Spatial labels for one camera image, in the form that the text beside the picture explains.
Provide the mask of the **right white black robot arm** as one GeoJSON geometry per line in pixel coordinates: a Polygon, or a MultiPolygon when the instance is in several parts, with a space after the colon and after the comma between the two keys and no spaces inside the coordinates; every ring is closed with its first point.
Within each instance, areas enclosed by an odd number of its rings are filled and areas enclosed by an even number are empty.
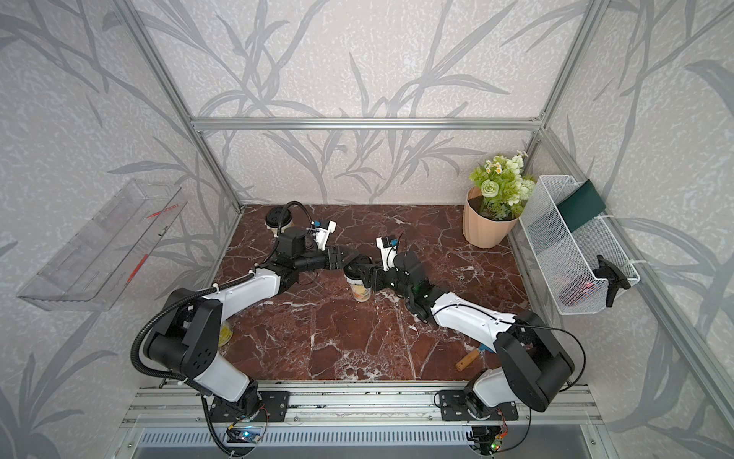
{"type": "Polygon", "coordinates": [[[489,310],[445,290],[429,281],[414,252],[386,264],[358,256],[345,270],[375,291],[393,290],[420,321],[464,334],[497,356],[499,368],[481,371],[464,387],[468,412],[477,419],[514,402],[543,412],[575,372],[555,329],[538,315],[489,310]]]}

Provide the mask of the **yellow green tape roll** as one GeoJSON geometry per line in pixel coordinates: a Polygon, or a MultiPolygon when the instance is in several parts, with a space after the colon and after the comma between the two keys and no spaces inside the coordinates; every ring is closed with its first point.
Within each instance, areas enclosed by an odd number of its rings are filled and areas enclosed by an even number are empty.
{"type": "Polygon", "coordinates": [[[228,321],[224,321],[220,327],[218,346],[224,347],[225,345],[227,345],[231,341],[232,336],[233,330],[231,325],[228,321]]]}

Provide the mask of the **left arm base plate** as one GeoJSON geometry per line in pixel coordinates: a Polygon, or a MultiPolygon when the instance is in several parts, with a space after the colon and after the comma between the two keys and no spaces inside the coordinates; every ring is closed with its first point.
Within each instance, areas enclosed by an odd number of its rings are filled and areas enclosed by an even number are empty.
{"type": "Polygon", "coordinates": [[[228,402],[214,397],[209,407],[209,418],[214,423],[235,421],[283,423],[289,407],[290,392],[262,391],[245,394],[239,402],[228,402]]]}

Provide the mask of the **clear acrylic wall shelf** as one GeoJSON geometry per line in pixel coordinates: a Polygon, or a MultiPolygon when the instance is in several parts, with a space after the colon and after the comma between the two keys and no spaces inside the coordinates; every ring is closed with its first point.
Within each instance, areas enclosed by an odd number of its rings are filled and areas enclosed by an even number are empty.
{"type": "Polygon", "coordinates": [[[17,296],[45,311],[110,310],[186,205],[180,186],[129,181],[17,296]]]}

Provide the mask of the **dark green card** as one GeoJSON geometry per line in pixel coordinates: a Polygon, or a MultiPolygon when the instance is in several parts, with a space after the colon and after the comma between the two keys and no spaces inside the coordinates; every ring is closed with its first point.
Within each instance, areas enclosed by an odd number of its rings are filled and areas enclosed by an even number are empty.
{"type": "Polygon", "coordinates": [[[593,182],[587,180],[559,203],[557,209],[569,232],[573,233],[604,212],[606,204],[593,182]]]}

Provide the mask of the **green white artificial flowers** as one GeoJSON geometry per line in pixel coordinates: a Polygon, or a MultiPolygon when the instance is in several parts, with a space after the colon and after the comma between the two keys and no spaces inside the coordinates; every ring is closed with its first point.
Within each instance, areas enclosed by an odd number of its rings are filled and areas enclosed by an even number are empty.
{"type": "Polygon", "coordinates": [[[525,174],[527,153],[494,156],[469,174],[480,191],[478,213],[493,221],[510,221],[521,216],[535,188],[535,179],[525,174]]]}

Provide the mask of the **pink flower pot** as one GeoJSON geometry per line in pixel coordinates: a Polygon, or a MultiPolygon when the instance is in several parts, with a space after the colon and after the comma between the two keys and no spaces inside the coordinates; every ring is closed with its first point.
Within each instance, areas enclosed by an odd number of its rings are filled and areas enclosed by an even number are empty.
{"type": "Polygon", "coordinates": [[[472,187],[466,195],[463,213],[463,235],[471,245],[481,249],[491,249],[497,246],[512,231],[519,220],[494,221],[481,216],[471,204],[478,197],[481,197],[479,187],[472,187]]]}

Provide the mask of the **red object in basket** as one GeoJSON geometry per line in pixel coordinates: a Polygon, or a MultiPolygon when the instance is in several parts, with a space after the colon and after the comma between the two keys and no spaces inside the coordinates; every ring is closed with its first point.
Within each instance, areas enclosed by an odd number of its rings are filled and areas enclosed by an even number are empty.
{"type": "Polygon", "coordinates": [[[582,273],[561,290],[559,299],[569,308],[585,307],[602,287],[602,281],[592,273],[582,273]]]}

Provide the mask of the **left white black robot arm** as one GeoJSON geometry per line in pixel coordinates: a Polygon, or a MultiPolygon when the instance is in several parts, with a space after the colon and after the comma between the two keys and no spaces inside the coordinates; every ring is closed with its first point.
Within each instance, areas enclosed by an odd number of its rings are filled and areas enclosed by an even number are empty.
{"type": "Polygon", "coordinates": [[[313,232],[315,246],[303,229],[279,235],[273,254],[247,275],[200,291],[174,292],[159,313],[143,325],[130,349],[130,361],[141,374],[178,381],[204,396],[232,405],[256,405],[257,382],[223,358],[218,350],[222,324],[262,300],[287,292],[301,273],[336,271],[359,252],[327,244],[330,231],[313,232]]]}

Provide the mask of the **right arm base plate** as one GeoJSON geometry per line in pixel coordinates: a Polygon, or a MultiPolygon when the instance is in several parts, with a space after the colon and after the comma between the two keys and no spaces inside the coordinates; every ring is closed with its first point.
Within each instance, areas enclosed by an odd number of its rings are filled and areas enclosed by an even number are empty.
{"type": "Polygon", "coordinates": [[[436,393],[434,404],[439,407],[443,421],[517,421],[519,414],[514,402],[496,407],[485,405],[480,399],[466,391],[444,389],[436,393]]]}

